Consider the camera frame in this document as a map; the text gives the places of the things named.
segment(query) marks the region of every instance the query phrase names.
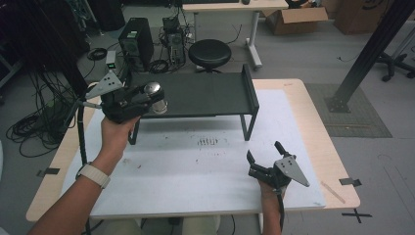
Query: floor mat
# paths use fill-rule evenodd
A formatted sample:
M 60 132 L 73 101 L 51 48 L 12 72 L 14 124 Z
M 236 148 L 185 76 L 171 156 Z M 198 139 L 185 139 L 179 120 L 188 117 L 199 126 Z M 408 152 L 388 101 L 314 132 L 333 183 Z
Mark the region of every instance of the floor mat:
M 305 87 L 331 137 L 392 138 L 378 113 L 358 87 L 347 103 L 350 113 L 330 113 L 324 98 L 333 97 L 338 84 L 306 84 Z

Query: black stool seat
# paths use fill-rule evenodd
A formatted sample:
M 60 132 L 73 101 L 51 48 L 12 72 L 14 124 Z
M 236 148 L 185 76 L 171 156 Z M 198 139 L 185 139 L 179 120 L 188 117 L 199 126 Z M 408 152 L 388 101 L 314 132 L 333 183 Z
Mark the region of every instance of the black stool seat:
M 229 46 L 215 39 L 197 41 L 189 48 L 189 59 L 195 65 L 205 68 L 207 72 L 220 72 L 214 69 L 228 63 L 231 56 Z

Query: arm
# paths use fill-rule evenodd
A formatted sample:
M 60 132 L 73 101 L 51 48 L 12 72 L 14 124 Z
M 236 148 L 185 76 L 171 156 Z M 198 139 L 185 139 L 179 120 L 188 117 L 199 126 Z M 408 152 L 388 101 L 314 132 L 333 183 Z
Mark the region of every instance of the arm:
M 263 213 L 262 235 L 280 235 L 280 205 L 273 188 L 268 184 L 259 181 L 261 193 L 261 205 Z
M 116 124 L 105 117 L 101 122 L 101 151 L 92 165 L 110 175 L 122 158 L 128 132 L 137 120 L 138 117 Z M 28 234 L 80 234 L 101 192 L 102 189 L 97 183 L 79 176 L 58 202 L 34 224 Z

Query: electronics box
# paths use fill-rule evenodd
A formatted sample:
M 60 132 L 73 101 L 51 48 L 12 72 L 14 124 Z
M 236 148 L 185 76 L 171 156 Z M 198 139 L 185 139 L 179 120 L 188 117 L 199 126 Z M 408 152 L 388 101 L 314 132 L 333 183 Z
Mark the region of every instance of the electronics box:
M 124 60 L 132 71 L 149 70 L 155 48 L 146 18 L 131 18 L 118 41 Z

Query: gray floor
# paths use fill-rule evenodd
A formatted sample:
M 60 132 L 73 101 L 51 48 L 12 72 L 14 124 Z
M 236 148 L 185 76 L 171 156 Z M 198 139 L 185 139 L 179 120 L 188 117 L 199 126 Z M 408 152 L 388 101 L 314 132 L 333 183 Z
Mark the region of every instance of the gray floor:
M 147 17 L 156 41 L 161 18 L 171 16 L 164 8 L 142 8 L 127 6 L 124 15 Z M 187 20 L 192 23 L 192 15 Z M 249 13 L 210 15 L 201 14 L 200 38 L 218 38 L 231 41 L 242 24 L 238 40 L 231 44 L 233 58 L 221 68 L 222 71 L 239 71 L 243 63 L 252 64 L 245 38 L 250 33 Z M 392 53 L 397 45 L 415 26 L 408 22 L 390 44 Z M 91 47 L 108 47 L 116 42 L 119 31 L 107 32 L 105 36 L 90 34 Z M 299 78 L 308 83 L 339 84 L 353 65 L 353 58 L 362 50 L 370 34 L 342 35 L 333 22 L 320 23 L 311 34 L 274 36 L 264 21 L 258 24 L 256 46 L 263 68 L 252 71 L 254 78 Z M 410 48 L 405 52 L 414 55 Z M 406 62 L 415 66 L 410 58 Z M 104 75 L 104 62 L 97 63 L 88 80 L 99 80 Z M 79 69 L 87 74 L 92 63 L 81 58 Z M 194 66 L 184 67 L 179 72 L 194 72 Z M 344 216 L 349 210 L 288 212 L 284 234 L 415 234 L 415 80 L 405 77 L 402 70 L 384 83 L 381 77 L 387 72 L 384 65 L 375 65 L 361 84 L 361 88 L 393 138 L 332 138 L 348 174 L 358 178 L 362 186 L 356 188 L 361 200 L 359 213 L 372 217 Z M 0 139 L 4 150 L 4 168 L 0 182 L 0 227 L 10 234 L 25 234 L 32 223 L 25 220 L 25 213 L 41 183 L 36 174 L 46 168 L 54 153 L 41 158 L 27 159 L 19 154 L 19 145 L 5 137 L 9 126 L 35 110 L 34 89 L 24 72 L 20 72 L 1 90 L 6 104 L 0 107 Z M 29 148 L 33 152 L 43 149 L 33 141 Z M 235 234 L 259 234 L 254 215 L 236 215 Z M 101 234 L 102 226 L 94 234 Z M 169 234 L 170 225 L 165 219 L 149 219 L 147 234 Z M 222 217 L 218 234 L 232 234 L 230 216 Z M 180 234 L 175 228 L 173 234 Z

